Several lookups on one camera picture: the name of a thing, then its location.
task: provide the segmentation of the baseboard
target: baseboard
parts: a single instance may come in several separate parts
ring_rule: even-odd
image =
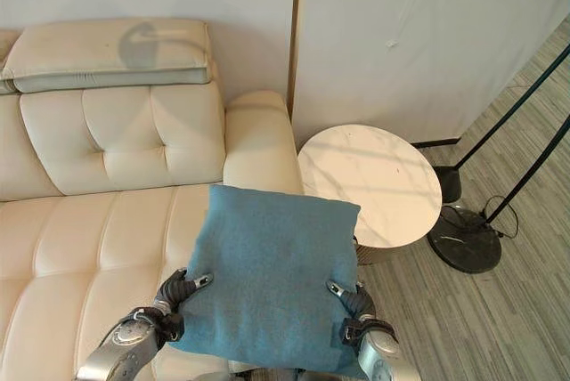
[[[442,139],[441,141],[425,141],[415,142],[412,145],[415,148],[439,147],[441,145],[455,145],[461,138]]]

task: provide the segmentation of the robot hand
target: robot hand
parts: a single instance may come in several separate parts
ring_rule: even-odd
[[[79,368],[76,380],[132,381],[166,341],[180,340],[184,320],[178,306],[213,279],[207,274],[185,280],[185,275],[185,269],[176,270],[162,283],[152,306],[134,308],[119,320]]]
[[[353,319],[364,321],[376,318],[376,305],[362,283],[356,283],[355,294],[344,290],[332,280],[327,282],[327,288],[338,296]]]
[[[341,339],[343,344],[353,347],[370,381],[421,381],[418,371],[403,358],[394,328],[376,319],[376,306],[362,283],[356,284],[356,293],[332,280],[327,282],[327,289],[352,317],[345,319]]]

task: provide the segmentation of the blue pillow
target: blue pillow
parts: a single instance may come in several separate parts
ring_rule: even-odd
[[[325,287],[354,292],[351,203],[212,185],[187,277],[214,282],[181,305],[172,346],[265,368],[365,377],[339,331],[348,317]]]

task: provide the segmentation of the side table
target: side table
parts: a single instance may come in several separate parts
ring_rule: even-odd
[[[305,194],[361,206],[354,235],[359,263],[421,239],[442,207],[436,173],[398,136],[372,126],[335,126],[313,136],[298,155]]]

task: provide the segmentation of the striped carpet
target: striped carpet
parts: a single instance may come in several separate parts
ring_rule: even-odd
[[[424,149],[424,155],[434,165],[459,160],[568,42],[566,19],[460,143]],[[506,195],[569,112],[566,59],[462,168],[459,203],[478,211],[492,195]],[[520,232],[502,239],[503,256],[491,272],[455,271],[426,239],[360,267],[379,316],[395,325],[423,381],[570,380],[570,135],[512,206]],[[513,231],[512,214],[503,211],[493,226]],[[263,369],[249,377],[286,379],[282,371]]]

